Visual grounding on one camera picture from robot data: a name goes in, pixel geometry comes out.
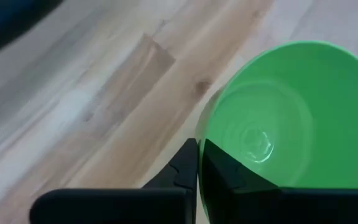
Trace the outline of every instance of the black object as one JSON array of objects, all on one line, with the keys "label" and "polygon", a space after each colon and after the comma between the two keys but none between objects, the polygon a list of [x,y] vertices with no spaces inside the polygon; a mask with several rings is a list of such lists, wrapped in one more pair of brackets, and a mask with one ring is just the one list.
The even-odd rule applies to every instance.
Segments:
[{"label": "black object", "polygon": [[0,0],[0,48],[29,30],[62,0]]},{"label": "black object", "polygon": [[[49,192],[33,204],[30,222],[195,223],[198,154],[188,139],[143,189]],[[358,223],[358,190],[276,186],[208,139],[200,182],[212,224]]]},{"label": "black object", "polygon": [[143,189],[61,189],[38,198],[30,222],[195,223],[198,145],[188,139]]}]

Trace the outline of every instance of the green bowl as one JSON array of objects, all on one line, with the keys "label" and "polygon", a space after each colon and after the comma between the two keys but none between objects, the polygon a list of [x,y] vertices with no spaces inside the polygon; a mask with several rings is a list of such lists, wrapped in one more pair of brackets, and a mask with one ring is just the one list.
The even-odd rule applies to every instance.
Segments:
[{"label": "green bowl", "polygon": [[358,58],[315,41],[262,53],[226,85],[203,137],[279,187],[358,189]]}]

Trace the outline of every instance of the black plastic object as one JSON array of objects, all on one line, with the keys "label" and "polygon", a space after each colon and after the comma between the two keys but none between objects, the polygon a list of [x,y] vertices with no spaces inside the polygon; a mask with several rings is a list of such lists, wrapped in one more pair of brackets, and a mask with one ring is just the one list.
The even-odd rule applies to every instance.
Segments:
[{"label": "black plastic object", "polygon": [[358,223],[358,190],[278,187],[209,140],[204,145],[202,173],[212,224]]},{"label": "black plastic object", "polygon": [[0,48],[30,29],[62,0],[0,0]]},{"label": "black plastic object", "polygon": [[61,189],[38,198],[32,224],[195,223],[198,145],[188,139],[143,189]]}]

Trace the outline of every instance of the wooden floor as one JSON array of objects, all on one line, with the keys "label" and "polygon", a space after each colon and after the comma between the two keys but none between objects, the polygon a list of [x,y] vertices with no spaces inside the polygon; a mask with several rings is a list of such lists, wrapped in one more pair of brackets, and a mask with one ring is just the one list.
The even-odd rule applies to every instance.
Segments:
[{"label": "wooden floor", "polygon": [[64,1],[0,51],[0,223],[52,189],[142,186],[239,68],[300,39],[358,55],[358,0]]}]

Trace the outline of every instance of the wood grain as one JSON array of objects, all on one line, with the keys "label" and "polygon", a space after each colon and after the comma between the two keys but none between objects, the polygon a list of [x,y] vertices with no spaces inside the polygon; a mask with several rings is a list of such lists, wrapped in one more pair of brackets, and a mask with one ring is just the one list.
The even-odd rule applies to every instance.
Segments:
[{"label": "wood grain", "polygon": [[0,223],[52,189],[142,186],[238,69],[300,39],[358,55],[358,1],[66,0],[0,50]]}]

